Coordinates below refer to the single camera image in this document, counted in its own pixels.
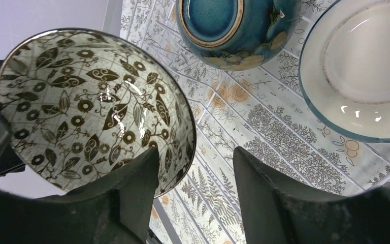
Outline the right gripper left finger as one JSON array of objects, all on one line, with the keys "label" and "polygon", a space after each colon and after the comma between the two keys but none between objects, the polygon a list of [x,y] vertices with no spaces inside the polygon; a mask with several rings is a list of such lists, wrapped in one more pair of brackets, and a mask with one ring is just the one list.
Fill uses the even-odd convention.
[{"label": "right gripper left finger", "polygon": [[145,243],[158,187],[159,154],[152,147],[128,164],[71,190],[40,198],[58,243]]}]

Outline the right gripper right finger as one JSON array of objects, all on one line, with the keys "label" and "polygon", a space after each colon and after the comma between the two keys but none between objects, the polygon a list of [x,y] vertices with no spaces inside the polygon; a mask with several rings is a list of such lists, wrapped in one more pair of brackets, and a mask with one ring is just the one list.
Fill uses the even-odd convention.
[{"label": "right gripper right finger", "polygon": [[234,149],[233,165],[247,243],[359,243],[360,233],[338,204],[319,190]]}]

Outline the pink floral bowl leaf interior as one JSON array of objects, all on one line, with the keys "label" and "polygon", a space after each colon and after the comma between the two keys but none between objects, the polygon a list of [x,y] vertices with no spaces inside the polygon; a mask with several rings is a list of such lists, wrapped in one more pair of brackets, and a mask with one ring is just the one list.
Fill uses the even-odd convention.
[{"label": "pink floral bowl leaf interior", "polygon": [[145,51],[104,32],[54,29],[16,46],[0,68],[0,114],[19,158],[66,192],[156,147],[159,197],[194,159],[196,122],[178,83]]}]

